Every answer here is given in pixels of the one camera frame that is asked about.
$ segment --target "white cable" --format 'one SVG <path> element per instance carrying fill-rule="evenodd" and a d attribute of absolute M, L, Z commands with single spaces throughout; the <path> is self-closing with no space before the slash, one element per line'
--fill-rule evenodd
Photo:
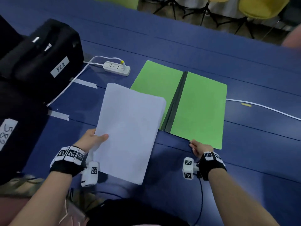
<path fill-rule="evenodd" d="M 79 73 L 77 74 L 77 76 L 75 76 L 75 78 L 67 85 L 67 87 L 66 87 L 66 88 L 65 88 L 65 89 L 64 89 L 64 90 L 63 90 L 63 91 L 55 98 L 55 99 L 53 99 L 51 102 L 49 102 L 49 103 L 47 104 L 47 107 L 50 106 L 56 99 L 58 99 L 58 98 L 66 91 L 66 89 L 68 89 L 68 87 L 74 82 L 74 80 L 77 79 L 77 77 L 80 76 L 81 73 L 85 71 L 85 69 L 88 67 L 88 65 L 91 64 L 91 62 L 93 61 L 93 59 L 95 59 L 96 57 L 102 57 L 102 58 L 105 58 L 105 59 L 118 59 L 118 60 L 120 60 L 121 63 L 123 64 L 123 69 L 126 70 L 126 64 L 124 63 L 124 61 L 123 61 L 122 59 L 119 59 L 119 58 L 116 58 L 116 57 L 114 57 L 114 58 L 108 58 L 108 57 L 104 57 L 104 56 L 100 56 L 100 55 L 94 56 L 94 57 L 87 63 L 87 65 L 81 70 L 81 72 L 79 72 Z"/>
<path fill-rule="evenodd" d="M 66 215 L 58 222 L 58 225 L 66 218 L 66 216 L 68 216 L 66 199 L 65 199 L 65 211 L 66 211 Z"/>
<path fill-rule="evenodd" d="M 280 112 L 280 111 L 278 111 L 278 110 L 276 110 L 276 109 L 273 109 L 273 108 L 270 108 L 270 107 L 267 107 L 267 106 L 264 106 L 264 105 L 260 105 L 260 104 L 254 103 L 254 102 L 247 102 L 247 101 L 234 100 L 234 99 L 228 99 L 228 98 L 226 98 L 226 101 L 242 102 L 242 103 L 248 103 L 248 104 L 252 104 L 252 105 L 257 105 L 257 106 L 264 107 L 264 108 L 267 108 L 267 109 L 269 109 L 269 110 L 273 110 L 273 111 L 275 111 L 275 112 L 277 112 L 277 113 L 281 113 L 281 114 L 283 114 L 283 115 L 285 115 L 285 116 L 288 116 L 288 117 L 291 117 L 291 118 L 294 118 L 294 119 L 296 119 L 296 120 L 301 121 L 300 118 L 293 117 L 293 116 L 291 116 L 291 115 L 289 115 L 289 114 Z"/>
<path fill-rule="evenodd" d="M 103 66 L 103 64 L 100 64 L 100 63 L 90 63 L 90 64 Z"/>

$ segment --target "floor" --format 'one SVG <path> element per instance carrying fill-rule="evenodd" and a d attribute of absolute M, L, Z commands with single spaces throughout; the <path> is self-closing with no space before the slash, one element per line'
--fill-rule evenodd
<path fill-rule="evenodd" d="M 158 8 L 160 8 L 160 6 L 161 6 L 160 2 L 157 2 L 157 1 L 141 0 L 138 5 L 138 10 L 152 14 Z M 189 15 L 189 16 L 185 17 L 184 19 L 182 19 L 184 12 L 181 9 L 179 9 L 178 7 L 175 7 L 175 14 L 176 14 L 177 20 L 187 22 L 190 24 L 194 24 L 194 25 L 200 25 L 200 23 L 201 23 L 202 14 L 192 14 L 192 15 Z M 164 7 L 162 10 L 157 12 L 156 15 L 174 19 L 172 6 Z M 228 21 L 230 19 L 227 17 L 224 17 L 224 16 L 217 15 L 216 20 L 217 20 L 217 22 L 220 23 L 220 22 Z M 215 22 L 208 15 L 205 15 L 202 26 L 204 26 L 206 28 L 214 29 L 214 30 L 227 31 L 227 32 L 233 33 L 233 34 L 235 33 L 235 31 L 238 28 L 237 23 L 224 24 L 217 28 Z M 255 39 L 261 40 L 264 37 L 264 35 L 270 30 L 270 27 L 267 27 L 264 25 L 252 24 L 252 30 L 253 30 Z M 287 31 L 280 30 L 280 29 L 272 29 L 272 31 L 263 39 L 263 41 L 280 45 L 282 43 L 282 41 L 284 40 L 284 38 L 287 36 L 287 34 L 288 34 Z M 251 37 L 245 24 L 241 27 L 241 29 L 238 31 L 238 33 L 236 35 L 245 36 L 245 37 L 249 37 L 249 38 Z"/>

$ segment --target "electrical socket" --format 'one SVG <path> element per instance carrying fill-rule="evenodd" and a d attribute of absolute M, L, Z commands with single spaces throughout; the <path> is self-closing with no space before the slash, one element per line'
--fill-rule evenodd
<path fill-rule="evenodd" d="M 105 62 L 103 64 L 103 68 L 105 71 L 120 74 L 123 76 L 128 76 L 131 71 L 131 68 L 129 66 L 126 66 L 126 70 L 124 70 L 123 64 L 113 63 L 110 61 Z"/>

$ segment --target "white curtain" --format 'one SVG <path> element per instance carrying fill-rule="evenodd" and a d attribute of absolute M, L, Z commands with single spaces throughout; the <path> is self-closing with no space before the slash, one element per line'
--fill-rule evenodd
<path fill-rule="evenodd" d="M 204 7 L 207 3 L 207 0 L 176 0 L 180 5 L 185 6 L 187 8 L 201 8 Z M 227 2 L 211 2 L 209 4 L 209 9 L 211 12 L 216 13 L 218 15 L 227 16 L 231 18 L 241 18 L 244 17 L 239 10 L 238 10 L 238 1 L 239 0 L 229 0 Z M 273 26 L 279 17 L 274 17 L 268 20 L 255 20 L 254 23 L 256 24 L 263 24 L 266 26 Z M 276 28 L 282 28 L 284 24 L 279 22 L 276 25 Z"/>

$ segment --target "black binding strip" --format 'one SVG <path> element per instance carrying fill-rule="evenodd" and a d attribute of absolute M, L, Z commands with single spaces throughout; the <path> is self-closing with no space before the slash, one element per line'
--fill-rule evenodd
<path fill-rule="evenodd" d="M 180 79 L 178 87 L 175 91 L 175 94 L 174 94 L 174 96 L 172 98 L 172 101 L 170 103 L 170 106 L 168 108 L 165 119 L 162 123 L 161 129 L 160 129 L 162 131 L 170 133 L 173 121 L 175 120 L 175 114 L 177 113 L 177 109 L 178 109 L 178 106 L 179 106 L 179 102 L 180 102 L 180 99 L 181 99 L 181 95 L 182 95 L 182 92 L 183 92 L 183 88 L 184 88 L 184 85 L 185 85 L 187 74 L 188 74 L 187 71 L 183 72 L 183 74 L 182 74 L 182 77 Z"/>

